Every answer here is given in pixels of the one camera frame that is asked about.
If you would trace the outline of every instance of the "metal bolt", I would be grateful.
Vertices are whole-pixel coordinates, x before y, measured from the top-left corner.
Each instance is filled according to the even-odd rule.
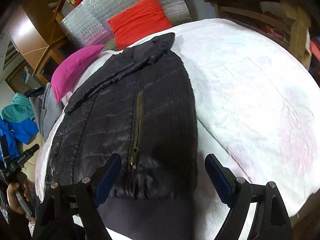
[[[87,184],[90,182],[90,178],[89,177],[84,177],[83,179],[81,179],[82,183]]]
[[[58,182],[53,182],[51,183],[51,188],[56,188],[59,186],[59,183]]]
[[[238,177],[237,178],[237,181],[242,184],[242,183],[245,183],[245,179],[243,177]]]
[[[274,188],[274,187],[276,187],[276,184],[275,184],[273,181],[270,181],[270,182],[269,182],[269,186],[272,187],[272,188]]]

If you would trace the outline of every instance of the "clothing pile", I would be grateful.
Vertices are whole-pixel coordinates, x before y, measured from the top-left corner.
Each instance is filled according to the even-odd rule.
[[[55,101],[50,83],[24,95],[16,93],[11,103],[0,112],[0,136],[6,136],[10,158],[19,156],[17,141],[29,144],[38,132],[46,140],[62,109],[62,105]]]
[[[10,158],[18,157],[16,140],[29,144],[30,138],[38,133],[37,125],[32,121],[34,114],[29,98],[16,93],[0,115],[0,136],[6,136]]]
[[[62,113],[62,104],[56,102],[51,83],[46,85],[42,95],[37,98],[30,97],[30,103],[38,129],[46,141],[52,127]]]

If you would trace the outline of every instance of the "white bedsheet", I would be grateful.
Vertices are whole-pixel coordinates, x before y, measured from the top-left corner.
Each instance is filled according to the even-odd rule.
[[[228,213],[204,169],[209,153],[251,183],[275,181],[289,216],[295,215],[320,188],[320,89],[315,81],[282,47],[225,19],[179,25],[133,45],[168,32],[176,33],[172,51],[188,71],[196,100],[196,239],[214,239]],[[115,53],[100,54],[77,87]],[[42,160],[49,151],[50,146],[40,153],[46,156]],[[46,163],[37,166],[43,196]],[[240,239],[247,239],[253,214],[252,205]]]

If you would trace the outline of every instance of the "zipper pull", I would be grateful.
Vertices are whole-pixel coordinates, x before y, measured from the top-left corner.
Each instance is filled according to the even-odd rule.
[[[135,157],[131,156],[130,158],[130,164],[132,166],[132,168],[135,170],[137,167],[136,167],[136,163],[135,163]]]
[[[137,146],[133,146],[131,157],[130,157],[130,164],[134,170],[137,168],[136,157],[137,157],[138,153],[139,153],[139,148]]]

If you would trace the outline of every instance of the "quilted fabric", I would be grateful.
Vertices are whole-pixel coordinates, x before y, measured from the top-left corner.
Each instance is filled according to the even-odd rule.
[[[181,59],[170,48],[174,34],[113,55],[69,100],[53,139],[47,183],[77,183],[112,153],[122,171],[110,196],[135,199],[184,196],[196,187],[194,95]],[[143,93],[140,153],[129,159],[137,95]]]

